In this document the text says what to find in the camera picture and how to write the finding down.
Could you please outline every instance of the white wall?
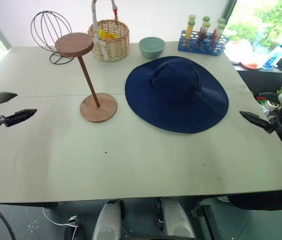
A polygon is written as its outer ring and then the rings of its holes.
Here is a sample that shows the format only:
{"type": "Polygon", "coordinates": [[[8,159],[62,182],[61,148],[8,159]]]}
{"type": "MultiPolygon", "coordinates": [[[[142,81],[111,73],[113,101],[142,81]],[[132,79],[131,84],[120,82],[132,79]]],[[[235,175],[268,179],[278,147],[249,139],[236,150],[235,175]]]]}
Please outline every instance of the white wall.
{"type": "MultiPolygon", "coordinates": [[[[177,41],[189,14],[210,16],[212,27],[227,0],[116,0],[119,20],[130,29],[131,42],[148,36],[177,41]]],[[[63,15],[73,32],[87,32],[92,24],[91,0],[0,0],[0,31],[11,46],[34,46],[30,23],[36,13],[50,10],[63,15]]],[[[113,18],[110,0],[98,0],[98,20],[113,18]]]]}

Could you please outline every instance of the yellow item in basket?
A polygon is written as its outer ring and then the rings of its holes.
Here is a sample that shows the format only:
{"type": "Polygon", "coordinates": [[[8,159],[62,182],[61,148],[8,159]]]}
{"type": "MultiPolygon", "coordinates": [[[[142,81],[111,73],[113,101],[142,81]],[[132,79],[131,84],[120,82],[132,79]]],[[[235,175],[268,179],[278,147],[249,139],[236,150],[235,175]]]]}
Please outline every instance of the yellow item in basket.
{"type": "Polygon", "coordinates": [[[117,39],[119,36],[113,33],[105,32],[99,28],[99,36],[101,39],[117,39]]]}

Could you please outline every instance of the wooden hat stand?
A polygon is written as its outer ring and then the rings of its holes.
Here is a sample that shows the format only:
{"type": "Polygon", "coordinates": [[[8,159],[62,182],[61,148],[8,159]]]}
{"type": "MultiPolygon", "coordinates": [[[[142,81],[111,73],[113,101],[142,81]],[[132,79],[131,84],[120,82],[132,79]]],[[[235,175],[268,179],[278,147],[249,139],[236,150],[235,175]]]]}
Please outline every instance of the wooden hat stand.
{"type": "Polygon", "coordinates": [[[92,95],[84,99],[80,105],[82,116],[93,123],[101,123],[113,117],[117,110],[115,98],[106,93],[95,93],[82,58],[84,54],[93,49],[92,37],[81,32],[70,33],[59,38],[55,43],[55,48],[63,57],[77,57],[79,59],[86,81],[92,92],[92,95]]]}

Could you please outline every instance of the green bowl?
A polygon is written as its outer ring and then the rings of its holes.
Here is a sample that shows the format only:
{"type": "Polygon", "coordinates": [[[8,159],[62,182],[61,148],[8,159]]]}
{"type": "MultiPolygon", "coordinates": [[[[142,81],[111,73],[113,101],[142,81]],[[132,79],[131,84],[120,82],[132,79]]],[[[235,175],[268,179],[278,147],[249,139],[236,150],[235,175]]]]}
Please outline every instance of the green bowl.
{"type": "Polygon", "coordinates": [[[163,52],[165,48],[165,42],[154,36],[143,38],[139,42],[139,48],[141,54],[146,59],[155,59],[163,52]]]}

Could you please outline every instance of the gray floor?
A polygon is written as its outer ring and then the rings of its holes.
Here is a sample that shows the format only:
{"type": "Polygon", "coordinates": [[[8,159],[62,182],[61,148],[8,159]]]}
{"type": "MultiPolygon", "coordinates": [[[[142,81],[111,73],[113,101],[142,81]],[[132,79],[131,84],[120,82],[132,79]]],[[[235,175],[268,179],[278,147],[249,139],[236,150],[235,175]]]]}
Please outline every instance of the gray floor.
{"type": "MultiPolygon", "coordinates": [[[[178,201],[187,212],[196,203],[192,198],[181,197],[178,201]]],[[[154,198],[125,199],[126,217],[123,221],[123,237],[162,236],[156,227],[154,198]]],[[[70,216],[78,215],[79,237],[75,240],[89,240],[92,237],[97,217],[105,201],[61,202],[55,209],[46,209],[46,214],[58,223],[66,223],[70,216]]],[[[242,210],[216,198],[207,199],[221,232],[222,240],[282,240],[282,210],[242,210]]],[[[63,227],[51,224],[44,218],[42,208],[0,205],[0,210],[10,222],[18,240],[61,240],[63,227]]],[[[192,219],[197,236],[209,240],[204,221],[192,219]]],[[[0,240],[9,240],[9,235],[0,220],[0,240]]]]}

